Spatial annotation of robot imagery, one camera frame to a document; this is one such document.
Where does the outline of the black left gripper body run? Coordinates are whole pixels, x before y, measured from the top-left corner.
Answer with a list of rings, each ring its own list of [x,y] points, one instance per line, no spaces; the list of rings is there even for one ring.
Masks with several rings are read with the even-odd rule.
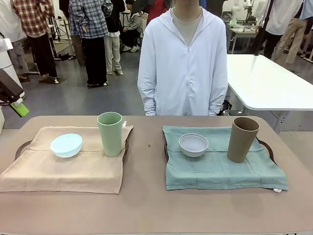
[[[16,102],[23,89],[4,71],[0,70],[0,101]]]

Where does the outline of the beige cloth mat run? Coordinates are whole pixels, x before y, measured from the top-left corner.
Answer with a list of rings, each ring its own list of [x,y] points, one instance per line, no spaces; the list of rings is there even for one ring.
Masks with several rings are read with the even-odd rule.
[[[0,175],[0,192],[68,191],[119,194],[126,141],[133,127],[122,129],[122,152],[108,157],[97,127],[43,127],[28,148]],[[50,149],[62,134],[82,137],[73,157],[60,158]]]

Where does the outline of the person's left forearm white sleeve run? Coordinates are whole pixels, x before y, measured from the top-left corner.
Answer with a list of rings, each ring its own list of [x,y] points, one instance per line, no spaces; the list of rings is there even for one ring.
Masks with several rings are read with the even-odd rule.
[[[212,85],[211,95],[209,98],[208,115],[216,116],[220,112],[220,108],[227,92],[228,83],[217,83]]]

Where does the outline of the person's right forearm white sleeve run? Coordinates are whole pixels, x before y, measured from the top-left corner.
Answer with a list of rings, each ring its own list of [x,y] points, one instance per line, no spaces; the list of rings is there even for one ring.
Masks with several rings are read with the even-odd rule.
[[[143,102],[146,116],[156,116],[155,84],[138,83],[138,90]]]

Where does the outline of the dark brown serving tray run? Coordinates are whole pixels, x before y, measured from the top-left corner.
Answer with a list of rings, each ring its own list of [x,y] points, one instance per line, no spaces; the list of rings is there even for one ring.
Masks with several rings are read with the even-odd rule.
[[[128,153],[128,149],[129,149],[129,135],[131,134],[132,130],[133,130],[133,126],[126,126],[125,128],[123,129],[126,129],[126,130],[129,130],[129,133],[126,137],[126,140],[125,140],[125,152],[123,154],[123,157],[122,159],[124,160],[125,157],[127,156],[127,153]],[[22,145],[20,145],[20,147],[17,149],[16,153],[15,153],[15,158],[14,160],[18,159],[21,154],[22,154],[22,151],[32,143],[33,139],[30,140],[30,141],[26,141],[25,143],[23,143]]]
[[[277,163],[275,162],[275,159],[274,159],[274,153],[273,153],[272,148],[265,141],[262,141],[259,138],[256,138],[256,140],[258,141],[259,144],[261,144],[263,147],[266,148],[266,150],[268,151],[269,158],[271,159],[271,161],[274,164],[277,165]],[[169,155],[168,155],[168,151],[167,151],[167,143],[164,144],[164,153],[165,153],[166,161],[168,161],[169,160]]]

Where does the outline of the teal cloth mat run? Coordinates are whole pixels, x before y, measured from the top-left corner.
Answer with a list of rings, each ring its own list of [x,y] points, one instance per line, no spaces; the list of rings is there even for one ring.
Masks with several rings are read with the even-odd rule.
[[[287,191],[287,177],[269,157],[264,147],[254,140],[246,159],[234,163],[227,157],[231,127],[164,126],[167,146],[166,189],[266,188]],[[187,133],[200,134],[208,141],[205,153],[197,158],[186,156],[179,138]]]

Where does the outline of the light blue plastic bowl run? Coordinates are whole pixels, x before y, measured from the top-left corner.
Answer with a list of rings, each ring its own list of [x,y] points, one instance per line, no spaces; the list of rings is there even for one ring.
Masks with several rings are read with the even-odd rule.
[[[82,143],[83,138],[79,134],[63,134],[51,142],[50,150],[60,158],[70,158],[78,154]]]

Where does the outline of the tall green plastic cup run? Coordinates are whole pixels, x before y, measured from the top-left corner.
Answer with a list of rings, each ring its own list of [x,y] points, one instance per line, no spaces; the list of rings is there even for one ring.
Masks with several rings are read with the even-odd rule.
[[[116,157],[122,151],[122,116],[116,112],[102,113],[97,117],[103,149],[108,157]]]

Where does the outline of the person in blue plaid shirt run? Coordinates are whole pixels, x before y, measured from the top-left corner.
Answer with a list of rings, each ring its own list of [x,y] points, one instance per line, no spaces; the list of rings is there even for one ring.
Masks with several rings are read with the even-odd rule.
[[[106,18],[112,10],[111,0],[69,1],[71,33],[81,38],[88,87],[108,84],[104,38],[109,34]]]

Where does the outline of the person in beige trousers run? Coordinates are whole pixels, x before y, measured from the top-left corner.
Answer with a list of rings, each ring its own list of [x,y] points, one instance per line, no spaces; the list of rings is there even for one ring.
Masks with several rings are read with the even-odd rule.
[[[110,0],[113,4],[112,13],[106,18],[108,36],[105,36],[105,53],[107,74],[123,75],[120,65],[120,13],[125,11],[123,0]]]

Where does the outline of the seated person in grey hoodie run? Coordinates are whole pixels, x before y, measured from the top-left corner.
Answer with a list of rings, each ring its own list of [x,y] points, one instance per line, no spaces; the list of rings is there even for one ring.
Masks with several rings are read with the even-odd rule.
[[[147,2],[148,0],[125,0],[126,7],[130,12],[130,18],[121,32],[123,52],[136,52],[139,50],[137,40],[142,32],[142,12],[147,6]]]

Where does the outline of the person in white hoodie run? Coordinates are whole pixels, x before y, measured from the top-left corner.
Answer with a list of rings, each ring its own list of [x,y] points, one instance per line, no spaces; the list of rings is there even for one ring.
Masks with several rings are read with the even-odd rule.
[[[199,0],[177,0],[144,30],[140,82],[156,86],[156,116],[209,116],[212,85],[228,82],[222,19]]]

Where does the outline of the grey white plastic bowl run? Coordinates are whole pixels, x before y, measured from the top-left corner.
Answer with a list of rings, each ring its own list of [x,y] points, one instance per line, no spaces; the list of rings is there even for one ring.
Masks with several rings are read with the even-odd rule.
[[[208,141],[200,134],[188,133],[179,138],[179,146],[186,156],[197,158],[207,150]]]

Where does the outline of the white side table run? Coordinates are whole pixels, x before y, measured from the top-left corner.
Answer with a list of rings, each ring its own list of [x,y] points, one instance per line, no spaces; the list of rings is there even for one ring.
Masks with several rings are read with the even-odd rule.
[[[262,55],[227,55],[228,86],[249,110],[270,111],[274,131],[290,111],[313,112],[313,85]]]

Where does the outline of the black stand pole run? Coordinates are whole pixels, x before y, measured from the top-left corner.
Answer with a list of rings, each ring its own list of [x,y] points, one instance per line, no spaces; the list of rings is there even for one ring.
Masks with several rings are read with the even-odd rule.
[[[263,28],[261,30],[260,40],[259,40],[259,42],[257,44],[256,49],[255,49],[254,56],[258,56],[259,55],[259,50],[260,50],[260,47],[261,47],[261,44],[262,44],[262,40],[264,38],[264,34],[265,34],[265,31],[266,31],[266,27],[267,27],[267,24],[268,24],[268,21],[269,21],[269,16],[270,16],[270,13],[271,13],[274,1],[275,0],[269,0],[268,11],[266,13],[266,16],[264,17],[264,25],[263,25]]]

